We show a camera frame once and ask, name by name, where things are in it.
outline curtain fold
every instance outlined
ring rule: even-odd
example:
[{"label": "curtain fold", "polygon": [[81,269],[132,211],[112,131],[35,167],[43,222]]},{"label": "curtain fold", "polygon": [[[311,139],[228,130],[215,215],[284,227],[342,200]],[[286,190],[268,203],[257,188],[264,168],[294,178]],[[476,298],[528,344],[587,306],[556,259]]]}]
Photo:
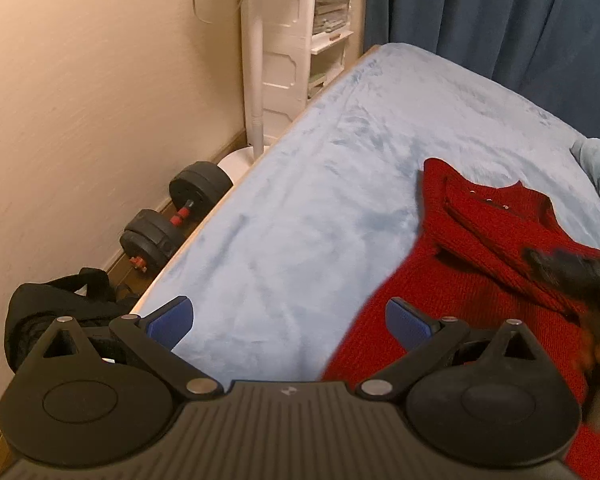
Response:
[{"label": "curtain fold", "polygon": [[600,137],[600,0],[366,0],[365,49],[411,43]]}]

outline bed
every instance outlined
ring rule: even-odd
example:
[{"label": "bed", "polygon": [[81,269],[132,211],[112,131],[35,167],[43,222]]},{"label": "bed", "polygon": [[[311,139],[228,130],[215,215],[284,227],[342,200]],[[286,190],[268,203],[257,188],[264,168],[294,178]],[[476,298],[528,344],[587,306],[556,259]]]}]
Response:
[{"label": "bed", "polygon": [[512,91],[407,44],[369,51],[224,197],[136,306],[195,310],[174,351],[231,380],[315,380],[366,298],[410,249],[426,158],[488,186],[551,197],[600,249],[600,199],[569,151],[581,135]]}]

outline red sweater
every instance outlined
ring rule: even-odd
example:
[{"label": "red sweater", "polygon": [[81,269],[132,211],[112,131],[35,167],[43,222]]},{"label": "red sweater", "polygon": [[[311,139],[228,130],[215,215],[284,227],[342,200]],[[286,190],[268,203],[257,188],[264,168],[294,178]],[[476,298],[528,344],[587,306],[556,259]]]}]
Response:
[{"label": "red sweater", "polygon": [[[353,386],[404,355],[384,325],[387,301],[399,296],[434,318],[456,316],[475,328],[497,328],[511,317],[524,320],[582,403],[586,383],[573,364],[580,328],[561,314],[574,317],[585,307],[531,280],[521,254],[523,248],[563,248],[600,258],[600,251],[571,240],[548,197],[521,182],[478,186],[430,158],[422,188],[420,238],[360,310],[323,378]],[[584,479],[600,479],[600,434],[582,425],[566,462]]]}]

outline dumbbell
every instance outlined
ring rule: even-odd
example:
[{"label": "dumbbell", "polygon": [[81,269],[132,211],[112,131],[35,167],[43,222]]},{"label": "dumbbell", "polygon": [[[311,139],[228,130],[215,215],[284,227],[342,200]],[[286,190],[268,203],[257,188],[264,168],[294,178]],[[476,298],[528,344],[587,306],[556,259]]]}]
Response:
[{"label": "dumbbell", "polygon": [[187,166],[169,183],[169,195],[177,212],[166,219],[153,209],[142,209],[129,222],[120,245],[132,265],[157,274],[187,239],[179,229],[191,218],[202,220],[233,185],[215,164],[199,160]]}]

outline blue gripper pad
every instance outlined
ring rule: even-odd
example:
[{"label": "blue gripper pad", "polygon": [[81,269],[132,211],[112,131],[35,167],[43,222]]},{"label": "blue gripper pad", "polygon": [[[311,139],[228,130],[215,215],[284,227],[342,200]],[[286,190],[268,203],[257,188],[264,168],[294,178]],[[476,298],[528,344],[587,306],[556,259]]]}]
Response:
[{"label": "blue gripper pad", "polygon": [[402,298],[391,298],[384,310],[387,330],[407,352],[440,330],[440,323],[417,310]]},{"label": "blue gripper pad", "polygon": [[146,334],[171,350],[191,330],[193,320],[191,301],[186,296],[178,296],[142,321]]}]

